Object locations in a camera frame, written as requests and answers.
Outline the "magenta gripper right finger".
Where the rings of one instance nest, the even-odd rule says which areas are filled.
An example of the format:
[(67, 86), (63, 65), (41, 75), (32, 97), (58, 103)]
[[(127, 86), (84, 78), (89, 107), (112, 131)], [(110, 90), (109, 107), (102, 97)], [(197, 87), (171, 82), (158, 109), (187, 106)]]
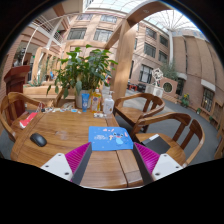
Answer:
[(138, 143), (133, 144), (133, 154), (145, 185), (182, 169), (182, 166), (168, 154), (159, 155)]

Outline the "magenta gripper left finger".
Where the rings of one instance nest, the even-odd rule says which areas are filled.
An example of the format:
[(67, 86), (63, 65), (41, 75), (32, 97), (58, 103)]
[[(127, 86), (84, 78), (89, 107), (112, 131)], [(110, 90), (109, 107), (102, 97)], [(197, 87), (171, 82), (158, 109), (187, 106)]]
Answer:
[(79, 185), (91, 153), (92, 145), (86, 143), (66, 154), (57, 153), (42, 166), (42, 169)]

